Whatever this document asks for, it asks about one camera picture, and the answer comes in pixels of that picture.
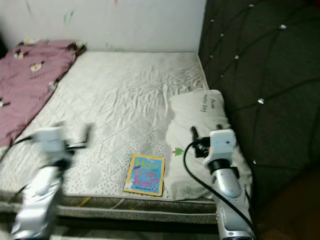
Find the children's book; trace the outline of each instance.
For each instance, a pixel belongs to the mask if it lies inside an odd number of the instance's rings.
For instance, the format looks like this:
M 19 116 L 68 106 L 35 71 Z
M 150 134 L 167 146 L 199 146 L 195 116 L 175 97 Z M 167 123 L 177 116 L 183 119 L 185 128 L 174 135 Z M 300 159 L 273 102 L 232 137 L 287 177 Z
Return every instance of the children's book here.
M 123 191 L 161 196 L 164 173 L 163 157 L 133 154 Z

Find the mattress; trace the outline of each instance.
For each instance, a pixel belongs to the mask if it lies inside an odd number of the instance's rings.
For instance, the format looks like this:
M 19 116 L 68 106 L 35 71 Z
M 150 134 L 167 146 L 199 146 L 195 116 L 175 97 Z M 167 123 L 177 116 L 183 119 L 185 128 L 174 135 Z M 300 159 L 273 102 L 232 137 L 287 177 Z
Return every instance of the mattress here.
M 198 88 L 208 86 L 192 52 L 81 55 L 21 135 L 64 121 L 66 138 L 78 142 L 94 123 L 90 148 L 78 151 L 65 173 L 60 214 L 214 223 L 216 206 L 208 199 L 172 201 L 166 186 L 161 197 L 123 192 L 132 154 L 166 158 L 168 99 Z M 6 202 L 45 164 L 36 144 L 10 149 L 0 163 L 0 211 L 17 211 L 19 197 Z

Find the white pillow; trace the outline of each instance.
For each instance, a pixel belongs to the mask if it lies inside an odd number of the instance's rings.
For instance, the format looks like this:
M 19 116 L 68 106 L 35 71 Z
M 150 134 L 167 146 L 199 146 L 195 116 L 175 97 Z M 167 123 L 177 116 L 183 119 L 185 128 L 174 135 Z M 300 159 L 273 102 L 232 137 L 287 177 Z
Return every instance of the white pillow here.
M 209 191 L 193 180 L 183 165 L 183 151 L 192 142 L 190 128 L 195 126 L 200 137 L 209 136 L 217 125 L 223 129 L 230 127 L 224 112 L 224 99 L 218 90 L 197 89 L 193 92 L 172 96 L 167 111 L 169 120 L 165 140 L 168 145 L 164 184 L 173 200 L 197 199 L 209 196 Z M 191 172 L 211 185 L 209 170 L 203 166 L 203 158 L 195 158 L 195 151 L 190 148 L 186 163 Z M 252 175 L 239 147 L 232 154 L 232 166 L 238 168 L 240 181 L 251 193 Z

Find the wall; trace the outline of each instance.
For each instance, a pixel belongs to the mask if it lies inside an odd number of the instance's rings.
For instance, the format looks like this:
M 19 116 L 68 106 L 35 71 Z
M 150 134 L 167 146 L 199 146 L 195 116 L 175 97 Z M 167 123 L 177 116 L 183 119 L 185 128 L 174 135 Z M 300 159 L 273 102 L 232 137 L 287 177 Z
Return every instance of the wall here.
M 0 0 L 9 48 L 24 38 L 76 39 L 90 50 L 199 48 L 206 0 Z

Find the floor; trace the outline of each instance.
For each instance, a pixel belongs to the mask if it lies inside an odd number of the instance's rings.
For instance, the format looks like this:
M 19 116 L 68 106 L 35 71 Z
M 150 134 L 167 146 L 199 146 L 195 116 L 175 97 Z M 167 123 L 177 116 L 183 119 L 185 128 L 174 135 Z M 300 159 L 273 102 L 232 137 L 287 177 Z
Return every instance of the floor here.
M 0 225 L 0 239 L 10 240 L 6 226 Z M 58 226 L 50 240 L 219 240 L 216 234 L 167 233 L 116 230 L 83 230 Z

